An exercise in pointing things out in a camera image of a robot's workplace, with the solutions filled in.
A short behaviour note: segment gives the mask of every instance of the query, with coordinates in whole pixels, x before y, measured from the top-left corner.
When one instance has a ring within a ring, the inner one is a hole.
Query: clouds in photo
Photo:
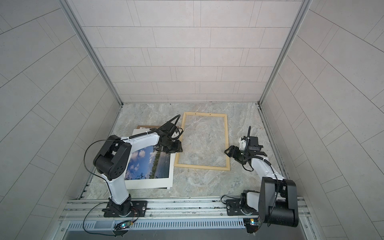
[[[144,156],[145,156],[145,151],[144,150],[140,150],[139,157],[144,157]]]

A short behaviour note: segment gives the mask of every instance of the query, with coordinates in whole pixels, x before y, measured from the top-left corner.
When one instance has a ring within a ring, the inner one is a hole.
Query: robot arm
[[[110,191],[109,210],[119,216],[125,216],[131,209],[131,197],[126,189],[124,173],[132,153],[148,146],[159,145],[166,153],[182,152],[181,142],[178,140],[183,131],[179,131],[176,123],[180,115],[175,116],[158,129],[119,138],[112,135],[104,143],[96,155],[93,165],[107,182]]]

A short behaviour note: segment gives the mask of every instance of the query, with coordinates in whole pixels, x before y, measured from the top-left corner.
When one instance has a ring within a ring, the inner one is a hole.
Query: marble floor
[[[125,104],[113,134],[119,137],[130,136],[138,125],[162,125],[177,114],[183,116],[186,111],[227,114],[230,146],[238,146],[238,139],[247,134],[248,126],[252,126],[251,136],[259,138],[259,144],[264,146],[263,151],[268,155],[270,162],[279,169],[255,103]],[[200,124],[200,126],[209,128],[207,124]],[[221,136],[222,133],[213,131],[213,134]],[[231,158],[230,171],[175,167],[173,187],[170,189],[137,189],[130,190],[129,193],[132,198],[239,195],[245,189],[260,190],[260,184],[261,180],[255,171],[245,171],[240,163]],[[94,177],[83,196],[85,199],[107,199],[108,188],[104,181]]]

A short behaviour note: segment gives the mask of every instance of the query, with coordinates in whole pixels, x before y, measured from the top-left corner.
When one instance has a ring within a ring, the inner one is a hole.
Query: white wall tile
[[[158,48],[209,48],[211,29],[157,27],[153,34]]]
[[[51,27],[52,31],[55,33],[60,42],[63,43],[75,35],[72,26],[69,24],[61,9],[44,15],[44,19]]]
[[[384,106],[384,90],[381,91],[378,95],[376,95],[372,100],[373,104],[375,104],[378,108]]]
[[[0,35],[0,73],[10,80],[54,48],[36,20],[3,33]]]
[[[107,88],[104,80],[98,75],[79,96],[78,102],[91,113]]]
[[[168,102],[206,102],[206,94],[167,94]]]
[[[384,174],[350,132],[336,139],[327,149],[370,220],[382,220],[384,200],[376,186],[384,181]]]
[[[49,36],[49,38],[52,40],[52,42],[55,44],[55,46],[59,46],[61,44],[61,42],[57,38],[56,34],[52,31],[52,28],[45,21],[44,16],[37,18],[36,21],[44,29],[45,33]]]
[[[331,142],[335,141],[338,137],[343,135],[348,131],[348,128],[344,125],[344,123],[341,123],[339,126],[337,126],[335,129],[333,129],[330,133],[328,133],[325,137],[323,137],[321,140],[323,141],[324,145],[327,146]]]
[[[2,153],[0,173],[3,176],[0,195],[5,196],[53,129],[35,113],[29,112],[0,142]]]
[[[56,127],[59,124],[59,121],[54,118],[51,114],[45,111],[39,104],[36,104],[32,111],[36,113],[39,117],[44,119],[47,123],[51,124],[51,126]]]
[[[202,1],[201,26],[248,27],[254,2]]]
[[[234,87],[233,82],[201,82],[200,93],[233,93]]]
[[[284,59],[283,64],[279,70],[281,78],[284,80],[285,84],[292,90],[301,76],[301,71],[296,67],[292,60],[287,56]]]
[[[81,72],[88,79],[88,82],[92,82],[93,79],[97,76],[98,71],[96,70],[91,58],[87,56],[79,64]]]
[[[96,107],[93,109],[91,115],[89,116],[88,120],[85,122],[78,137],[83,140],[86,144],[90,145],[93,142],[93,139],[96,136],[96,133],[99,130],[99,127],[106,115],[107,113],[100,106],[100,104],[97,104]]]
[[[84,150],[73,144],[49,182],[38,204],[58,208],[83,161]]]
[[[308,119],[302,121],[295,133],[321,184],[341,175]]]
[[[85,58],[88,55],[88,53],[85,50],[83,44],[80,42],[80,39],[78,38],[78,36],[75,35],[71,37],[70,40],[74,45],[74,47],[76,48],[77,52],[80,54],[81,58]]]
[[[57,208],[36,204],[36,206],[33,208],[31,212],[31,215],[52,218],[55,215],[56,211],[57,211]]]
[[[331,65],[325,67],[313,86],[359,142],[384,130],[383,112]]]
[[[207,102],[242,102],[244,94],[207,94]]]
[[[246,66],[273,67],[280,54],[280,48],[251,48],[249,49]]]
[[[305,153],[303,153],[298,158],[293,160],[293,164],[295,165],[295,167],[298,167],[300,164],[302,164],[303,162],[305,162],[307,160],[308,160],[307,155],[305,155]]]
[[[276,124],[279,127],[281,136],[283,137],[292,160],[295,160],[304,153],[304,150],[301,147],[300,142],[297,139],[285,113],[281,113],[280,117],[276,120]]]
[[[85,108],[78,102],[78,101],[75,101],[75,103],[73,104],[73,106],[79,110],[79,112],[81,112],[81,114],[85,117],[85,118],[89,118],[89,112],[87,110],[85,110]]]
[[[265,28],[261,48],[282,48],[290,28]]]
[[[166,94],[130,94],[129,97],[134,103],[168,102]]]
[[[281,108],[279,101],[277,100],[275,94],[271,91],[267,94],[265,101],[268,103],[268,106],[271,110],[272,116],[274,116],[277,111]]]
[[[50,172],[28,165],[17,179],[0,202],[2,213],[0,232],[4,239],[15,239],[18,231],[14,230],[14,226],[22,226],[25,223],[52,176],[53,174]]]
[[[201,66],[239,66],[241,48],[202,48]]]
[[[324,189],[324,192],[330,192],[345,186],[348,186],[347,181],[345,181],[345,178],[341,175],[337,178],[334,178],[332,180],[329,180],[328,182],[325,182],[321,185]]]
[[[92,47],[94,48],[105,48],[105,43],[99,33],[99,30],[96,26],[84,26],[82,27],[85,32],[86,37],[90,41]]]
[[[126,1],[76,0],[84,26],[133,26]]]
[[[261,67],[223,67],[222,82],[256,82]]]
[[[249,53],[249,48],[243,48],[243,53],[241,55],[241,60],[240,60],[240,67],[244,67],[245,66],[245,63],[247,61],[247,58],[248,58],[248,53]]]
[[[363,39],[383,16],[383,8],[384,2],[380,0],[326,1],[319,13],[329,21]]]
[[[74,106],[71,107],[37,155],[60,165],[85,122],[86,118]]]
[[[332,40],[333,36],[336,34],[337,30],[339,30],[339,26],[336,24],[333,24],[327,35],[325,36],[324,40],[321,42],[319,48],[316,50],[318,54],[322,54],[325,50],[325,48],[328,46],[329,42]]]
[[[4,20],[2,16],[0,16],[0,29],[5,32],[11,30],[12,27]]]
[[[66,41],[37,62],[24,73],[45,93],[49,92],[73,67],[81,56],[71,41]]]
[[[180,83],[157,83],[159,94],[194,94],[195,83],[194,82],[180,82]]]
[[[281,104],[281,107],[283,108],[288,121],[293,124],[293,122],[300,116],[303,110],[284,82],[281,84],[279,90],[277,91],[276,97],[279,100],[279,103]]]
[[[3,139],[43,96],[42,90],[23,73],[1,87],[0,139]]]
[[[262,3],[256,27],[290,28],[301,2],[265,1]]]
[[[320,225],[339,225],[340,222],[337,219],[309,161],[305,161],[298,166],[297,171],[299,172],[301,182],[304,185]]]
[[[80,70],[78,66],[74,67],[73,70],[76,72],[77,76],[83,81],[85,86],[89,85],[88,79],[84,76],[83,72]]]
[[[194,26],[192,1],[135,1],[141,26]]]
[[[326,237],[346,237],[341,225],[322,227]]]
[[[49,0],[4,0],[0,4],[0,15],[14,28],[58,8],[57,2]]]
[[[131,67],[136,82],[172,82],[169,67]]]
[[[295,98],[320,138],[341,124],[341,120],[308,80],[304,80]]]
[[[194,48],[148,48],[152,66],[194,66]]]
[[[193,1],[194,26],[201,26],[201,1]]]
[[[116,82],[132,82],[125,67],[105,67],[110,80]]]
[[[297,90],[298,90],[299,87],[303,84],[303,82],[304,82],[305,79],[306,79],[306,78],[305,78],[304,74],[302,74],[302,75],[300,76],[299,80],[297,81],[297,83],[295,84],[295,86],[293,87],[293,89],[291,90],[291,93],[292,93],[293,95],[296,94]]]
[[[136,5],[134,0],[127,0],[129,13],[131,14],[133,25],[141,26],[139,16],[137,15]]]
[[[299,37],[293,41],[288,56],[311,83],[327,65],[327,62]]]
[[[155,94],[151,83],[116,83],[121,94]]]
[[[98,50],[106,66],[146,65],[141,48],[98,48]]]
[[[249,83],[240,82],[240,87],[237,93],[245,94],[262,94],[266,83]]]
[[[257,102],[261,97],[261,94],[244,94],[243,102]]]
[[[350,187],[347,186],[329,192],[327,197],[348,239],[381,239]]]
[[[210,47],[258,48],[264,30],[264,28],[212,28]]]
[[[332,26],[333,23],[309,10],[297,35],[317,50]]]
[[[384,89],[384,53],[339,29],[322,56],[367,98],[372,99]]]
[[[254,2],[251,20],[249,21],[249,27],[255,27],[256,26],[257,19],[259,18],[261,5],[262,5],[262,1],[255,1]]]
[[[39,105],[60,121],[84,89],[85,85],[72,70],[43,97]]]
[[[107,48],[154,48],[152,28],[98,27]]]
[[[295,130],[297,128],[297,126],[300,125],[300,123],[306,118],[307,116],[305,116],[305,113],[302,112],[300,114],[300,116],[292,123],[292,129]]]
[[[178,82],[216,81],[217,67],[176,67]]]
[[[368,139],[361,146],[367,151],[368,155],[376,163],[376,165],[384,171],[384,132],[377,134],[376,136]]]

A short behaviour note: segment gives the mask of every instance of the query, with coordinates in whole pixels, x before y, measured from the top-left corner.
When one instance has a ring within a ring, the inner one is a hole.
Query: black cable
[[[224,204],[227,204],[227,202],[226,202],[226,201],[223,202],[223,197],[230,197],[230,198],[232,198],[232,199],[240,199],[240,198],[231,197],[231,196],[228,196],[228,195],[222,195],[221,198],[220,198],[220,201],[221,201],[222,203],[224,203]]]
[[[108,202],[101,202],[101,203],[99,203],[98,205],[100,205],[100,204],[107,204],[107,203],[108,203]],[[98,205],[94,206],[94,207],[87,213],[87,215],[85,215],[85,218],[84,218],[84,220],[83,220],[83,229],[84,229],[84,231],[87,232],[87,233],[89,233],[89,234],[96,234],[96,235],[103,235],[103,236],[116,236],[116,235],[110,235],[110,234],[88,232],[87,230],[85,230],[85,227],[84,227],[85,219],[87,218],[88,214],[89,214],[95,207],[97,207]]]

